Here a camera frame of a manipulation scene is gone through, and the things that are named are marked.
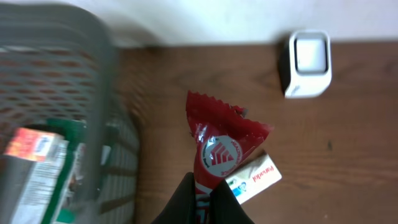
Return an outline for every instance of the plastic bin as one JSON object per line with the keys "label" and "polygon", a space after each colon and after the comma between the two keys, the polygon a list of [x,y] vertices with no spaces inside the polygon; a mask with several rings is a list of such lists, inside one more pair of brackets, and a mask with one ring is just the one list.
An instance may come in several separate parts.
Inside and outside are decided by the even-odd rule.
{"label": "plastic bin", "polygon": [[[0,4],[0,146],[16,128],[46,118],[87,122],[85,178],[77,223],[133,218],[139,139],[113,91],[118,55],[96,17],[72,6]],[[105,125],[119,130],[107,174],[101,172]],[[8,223],[32,162],[0,162],[0,223]],[[108,175],[101,190],[101,175]]]}

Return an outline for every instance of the white background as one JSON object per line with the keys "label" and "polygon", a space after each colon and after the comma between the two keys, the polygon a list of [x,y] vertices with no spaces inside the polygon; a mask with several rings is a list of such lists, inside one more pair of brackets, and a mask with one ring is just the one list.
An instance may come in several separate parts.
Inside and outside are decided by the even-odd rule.
{"label": "white background", "polygon": [[295,29],[332,40],[398,38],[397,0],[0,0],[68,2],[100,17],[123,47],[275,42]]}

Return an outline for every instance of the brown wooden surface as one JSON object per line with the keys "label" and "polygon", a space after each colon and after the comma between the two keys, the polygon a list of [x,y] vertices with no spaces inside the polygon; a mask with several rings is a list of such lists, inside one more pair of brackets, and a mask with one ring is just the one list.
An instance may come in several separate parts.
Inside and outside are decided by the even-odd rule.
{"label": "brown wooden surface", "polygon": [[119,92],[142,123],[136,223],[193,170],[188,90],[275,126],[261,148],[282,180],[243,204],[254,222],[398,223],[398,43],[333,44],[332,57],[322,96],[286,100],[272,46],[123,52]]}

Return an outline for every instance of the red wrapper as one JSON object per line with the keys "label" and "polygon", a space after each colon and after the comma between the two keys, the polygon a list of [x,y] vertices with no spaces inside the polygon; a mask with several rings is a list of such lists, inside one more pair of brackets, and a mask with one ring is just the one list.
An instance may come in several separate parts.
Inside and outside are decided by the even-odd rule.
{"label": "red wrapper", "polygon": [[210,192],[264,142],[272,128],[244,119],[244,108],[190,91],[186,111],[197,142],[193,168],[197,223],[208,223]]}

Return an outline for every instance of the black and white object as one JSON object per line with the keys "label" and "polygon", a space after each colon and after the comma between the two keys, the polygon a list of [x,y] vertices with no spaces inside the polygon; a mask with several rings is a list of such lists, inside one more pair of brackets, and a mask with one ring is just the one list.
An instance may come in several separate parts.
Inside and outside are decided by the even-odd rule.
{"label": "black and white object", "polygon": [[320,30],[294,32],[278,61],[286,98],[310,98],[323,93],[331,82],[329,35]]}

